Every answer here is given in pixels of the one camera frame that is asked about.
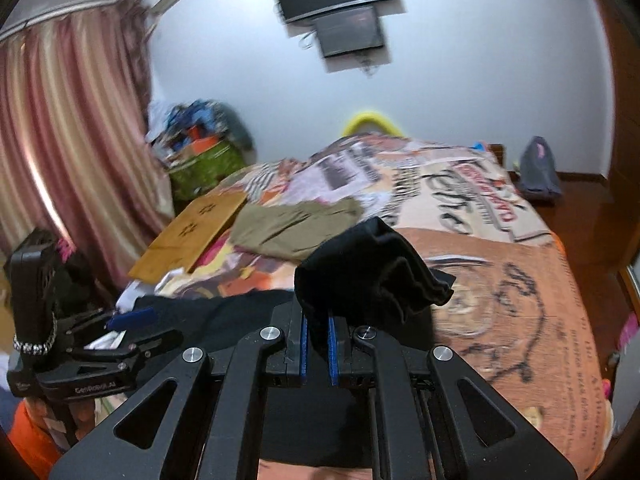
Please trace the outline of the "orange sleeve forearm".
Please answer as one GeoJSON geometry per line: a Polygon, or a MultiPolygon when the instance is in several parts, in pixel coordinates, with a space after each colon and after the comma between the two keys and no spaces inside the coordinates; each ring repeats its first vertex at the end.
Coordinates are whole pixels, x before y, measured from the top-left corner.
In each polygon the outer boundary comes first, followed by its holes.
{"type": "Polygon", "coordinates": [[[50,434],[30,419],[25,401],[18,404],[9,439],[40,480],[49,478],[54,464],[63,456],[50,434]]]}

